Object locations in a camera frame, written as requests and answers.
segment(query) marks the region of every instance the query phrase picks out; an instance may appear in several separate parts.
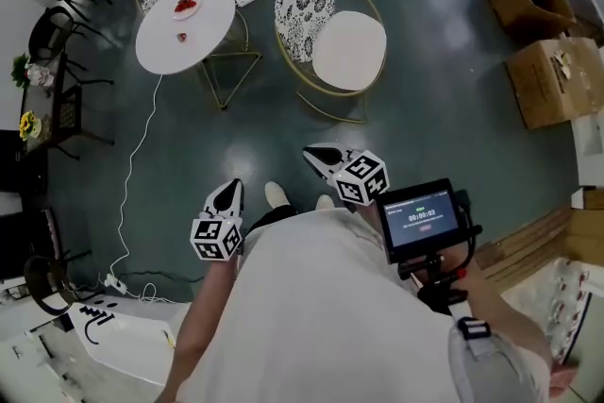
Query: black and white cube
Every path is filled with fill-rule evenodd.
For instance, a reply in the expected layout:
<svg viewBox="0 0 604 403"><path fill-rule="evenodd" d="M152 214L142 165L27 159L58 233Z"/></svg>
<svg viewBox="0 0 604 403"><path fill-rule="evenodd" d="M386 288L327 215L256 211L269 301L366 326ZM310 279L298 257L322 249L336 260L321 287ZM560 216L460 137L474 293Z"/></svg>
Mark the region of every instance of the black and white cube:
<svg viewBox="0 0 604 403"><path fill-rule="evenodd" d="M201 260L229 260L243 240L241 218L195 219L190 242Z"/></svg>
<svg viewBox="0 0 604 403"><path fill-rule="evenodd" d="M363 151L333 176L333 184L344 202L369 205L390 187L386 163L370 151Z"/></svg>

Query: person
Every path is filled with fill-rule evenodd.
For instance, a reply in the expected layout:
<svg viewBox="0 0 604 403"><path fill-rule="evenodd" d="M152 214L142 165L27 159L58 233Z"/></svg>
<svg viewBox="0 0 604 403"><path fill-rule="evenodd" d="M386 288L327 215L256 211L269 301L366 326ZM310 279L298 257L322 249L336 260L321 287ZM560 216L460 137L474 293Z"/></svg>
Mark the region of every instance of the person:
<svg viewBox="0 0 604 403"><path fill-rule="evenodd" d="M273 210L248 233L239 273L235 258L211 263L157 401L461 401L447 354L453 320L387 264L375 209L353 214L322 195L316 211L297 214L276 183L265 192ZM466 248L443 255L450 270ZM551 356L541 330L473 261L453 287L512 344L536 399L548 401Z"/></svg>

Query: plate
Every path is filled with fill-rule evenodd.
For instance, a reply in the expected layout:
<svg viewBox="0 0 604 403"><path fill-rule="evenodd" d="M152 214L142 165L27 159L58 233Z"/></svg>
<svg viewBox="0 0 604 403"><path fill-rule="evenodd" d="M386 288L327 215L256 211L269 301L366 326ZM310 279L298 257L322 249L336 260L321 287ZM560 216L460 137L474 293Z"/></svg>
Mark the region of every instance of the plate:
<svg viewBox="0 0 604 403"><path fill-rule="evenodd" d="M193 14L195 14L197 12L197 9L201 5L201 2L199 0L193 0L193 1L197 3L197 5L195 7L187 8L186 10L183 10L182 12L174 12L174 15L172 16L172 18L175 21L184 21L185 19L188 19Z"/></svg>

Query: white shirt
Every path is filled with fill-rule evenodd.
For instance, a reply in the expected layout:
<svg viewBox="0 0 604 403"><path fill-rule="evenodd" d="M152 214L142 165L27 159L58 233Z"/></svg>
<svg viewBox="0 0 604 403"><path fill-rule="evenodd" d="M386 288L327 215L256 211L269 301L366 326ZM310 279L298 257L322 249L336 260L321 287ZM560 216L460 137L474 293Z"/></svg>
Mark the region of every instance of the white shirt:
<svg viewBox="0 0 604 403"><path fill-rule="evenodd" d="M216 334L178 401L460 401L447 356L452 318L404 289L358 215L308 212L245 243ZM547 365L519 353L547 401Z"/></svg>

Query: screen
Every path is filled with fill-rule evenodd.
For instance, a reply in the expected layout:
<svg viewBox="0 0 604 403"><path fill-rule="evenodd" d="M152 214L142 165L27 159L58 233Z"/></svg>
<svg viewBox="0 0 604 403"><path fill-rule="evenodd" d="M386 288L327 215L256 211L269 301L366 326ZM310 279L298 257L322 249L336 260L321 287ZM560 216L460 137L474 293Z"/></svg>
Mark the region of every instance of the screen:
<svg viewBox="0 0 604 403"><path fill-rule="evenodd" d="M384 206L393 247L458 228L448 191L422 195Z"/></svg>

